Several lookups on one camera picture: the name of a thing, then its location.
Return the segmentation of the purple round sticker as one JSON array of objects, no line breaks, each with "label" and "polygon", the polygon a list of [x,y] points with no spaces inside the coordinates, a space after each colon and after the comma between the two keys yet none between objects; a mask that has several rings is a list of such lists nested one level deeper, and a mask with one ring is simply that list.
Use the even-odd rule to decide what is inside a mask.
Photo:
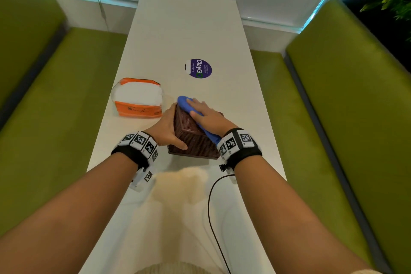
[{"label": "purple round sticker", "polygon": [[213,71],[208,62],[198,58],[187,60],[184,69],[188,75],[197,79],[208,78]]}]

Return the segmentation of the person's right forearm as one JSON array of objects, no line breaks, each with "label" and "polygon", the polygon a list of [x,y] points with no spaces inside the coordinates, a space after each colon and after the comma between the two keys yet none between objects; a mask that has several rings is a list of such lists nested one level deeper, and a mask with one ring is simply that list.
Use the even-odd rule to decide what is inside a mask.
[{"label": "person's right forearm", "polygon": [[329,232],[263,157],[240,161],[235,177],[276,274],[380,274]]}]

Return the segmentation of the blue cleaning cloth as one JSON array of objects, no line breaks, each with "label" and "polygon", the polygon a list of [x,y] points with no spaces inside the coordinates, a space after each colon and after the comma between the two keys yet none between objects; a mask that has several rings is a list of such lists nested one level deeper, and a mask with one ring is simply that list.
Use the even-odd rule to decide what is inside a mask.
[{"label": "blue cleaning cloth", "polygon": [[[181,96],[179,96],[179,97],[177,98],[177,104],[180,106],[180,108],[181,108],[184,112],[186,112],[186,113],[188,113],[188,114],[189,114],[191,111],[194,111],[194,112],[196,112],[198,115],[203,116],[203,114],[202,114],[201,112],[197,111],[197,110],[194,109],[189,103],[187,103],[187,100],[191,100],[191,101],[192,101],[191,98],[188,98],[187,96],[181,95]],[[215,145],[217,145],[217,144],[221,141],[222,138],[221,138],[220,136],[218,136],[218,135],[216,135],[216,134],[213,134],[213,133],[210,133],[210,132],[207,131],[205,128],[203,128],[203,126],[202,126],[201,124],[199,124],[199,123],[197,123],[197,122],[196,122],[196,124],[197,124],[197,126],[205,133],[205,135],[206,135]]]}]

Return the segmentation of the brown woven basket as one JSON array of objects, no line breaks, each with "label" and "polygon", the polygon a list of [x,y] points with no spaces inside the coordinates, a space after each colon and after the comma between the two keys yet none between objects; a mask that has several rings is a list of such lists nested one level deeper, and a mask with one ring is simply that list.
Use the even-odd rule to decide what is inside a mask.
[{"label": "brown woven basket", "polygon": [[183,141],[188,149],[182,150],[174,145],[168,145],[169,154],[211,160],[217,160],[220,157],[213,141],[179,105],[176,106],[173,127],[176,137]]}]

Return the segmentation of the person's right hand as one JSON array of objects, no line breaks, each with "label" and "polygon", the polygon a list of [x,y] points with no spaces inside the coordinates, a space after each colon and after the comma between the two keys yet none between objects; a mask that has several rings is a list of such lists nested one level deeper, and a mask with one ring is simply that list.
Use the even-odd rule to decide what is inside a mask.
[{"label": "person's right hand", "polygon": [[238,127],[219,112],[210,108],[205,101],[199,101],[196,98],[193,98],[192,101],[187,100],[187,103],[203,114],[204,120],[201,125],[210,133],[224,137],[228,131]]}]

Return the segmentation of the wrist marker tracker band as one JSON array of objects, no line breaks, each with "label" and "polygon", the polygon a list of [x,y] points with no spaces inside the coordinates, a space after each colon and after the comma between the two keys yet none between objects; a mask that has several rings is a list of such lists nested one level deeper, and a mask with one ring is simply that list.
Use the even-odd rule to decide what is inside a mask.
[{"label": "wrist marker tracker band", "polygon": [[159,152],[158,144],[154,138],[143,131],[128,133],[111,151],[111,155],[115,153],[126,155],[138,166],[129,188],[136,192],[142,192],[146,189],[157,172],[154,163]]},{"label": "wrist marker tracker band", "polygon": [[230,177],[233,184],[237,183],[234,170],[239,162],[251,156],[263,155],[250,133],[239,127],[227,131],[217,141],[216,147],[223,162],[219,165],[220,170]]}]

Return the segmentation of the orange white tissue packet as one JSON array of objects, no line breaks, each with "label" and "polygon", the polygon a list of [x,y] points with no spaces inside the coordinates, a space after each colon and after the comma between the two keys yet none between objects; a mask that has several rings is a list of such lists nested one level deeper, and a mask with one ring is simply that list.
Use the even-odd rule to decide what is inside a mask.
[{"label": "orange white tissue packet", "polygon": [[163,90],[151,79],[123,78],[110,97],[119,116],[154,119],[162,116]]}]

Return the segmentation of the left wrist marker tracker band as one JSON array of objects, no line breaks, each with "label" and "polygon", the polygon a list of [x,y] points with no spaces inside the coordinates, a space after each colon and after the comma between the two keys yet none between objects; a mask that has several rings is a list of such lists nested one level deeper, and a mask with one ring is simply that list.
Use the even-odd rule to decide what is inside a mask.
[{"label": "left wrist marker tracker band", "polygon": [[157,172],[154,163],[159,152],[158,144],[154,138],[143,131],[128,133],[111,151],[111,155],[115,153],[126,155],[138,166],[129,188],[136,192],[142,192],[146,189]]}]

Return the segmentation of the person's left hand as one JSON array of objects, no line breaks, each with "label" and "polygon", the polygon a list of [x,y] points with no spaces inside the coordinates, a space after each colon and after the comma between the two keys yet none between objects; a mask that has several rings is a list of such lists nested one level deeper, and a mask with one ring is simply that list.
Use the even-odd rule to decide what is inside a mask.
[{"label": "person's left hand", "polygon": [[174,116],[177,103],[173,103],[167,109],[160,120],[153,126],[144,130],[144,133],[149,134],[159,146],[168,146],[168,136],[176,136],[174,131]]}]

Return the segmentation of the person's left forearm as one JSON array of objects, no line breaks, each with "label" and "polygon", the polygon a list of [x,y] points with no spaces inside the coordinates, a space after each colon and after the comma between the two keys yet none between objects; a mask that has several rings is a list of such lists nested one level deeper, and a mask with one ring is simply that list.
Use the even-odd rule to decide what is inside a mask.
[{"label": "person's left forearm", "polygon": [[138,166],[115,153],[0,238],[0,274],[78,274]]}]

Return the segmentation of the right wrist marker tracker band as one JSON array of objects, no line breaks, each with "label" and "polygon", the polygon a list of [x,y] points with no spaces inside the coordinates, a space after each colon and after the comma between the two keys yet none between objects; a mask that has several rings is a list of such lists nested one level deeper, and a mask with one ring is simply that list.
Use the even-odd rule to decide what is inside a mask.
[{"label": "right wrist marker tracker band", "polygon": [[251,156],[263,155],[250,133],[239,127],[227,131],[217,141],[216,147],[223,162],[219,165],[220,170],[230,177],[233,184],[237,183],[234,170],[239,162]]}]

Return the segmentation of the green upholstered bench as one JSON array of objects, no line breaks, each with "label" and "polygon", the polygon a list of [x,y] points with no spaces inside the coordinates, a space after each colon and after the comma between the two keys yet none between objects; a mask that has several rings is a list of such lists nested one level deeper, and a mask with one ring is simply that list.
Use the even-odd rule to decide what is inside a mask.
[{"label": "green upholstered bench", "polygon": [[0,0],[0,237],[86,173],[126,40]]},{"label": "green upholstered bench", "polygon": [[411,74],[339,0],[251,51],[288,183],[350,250],[411,274]]}]

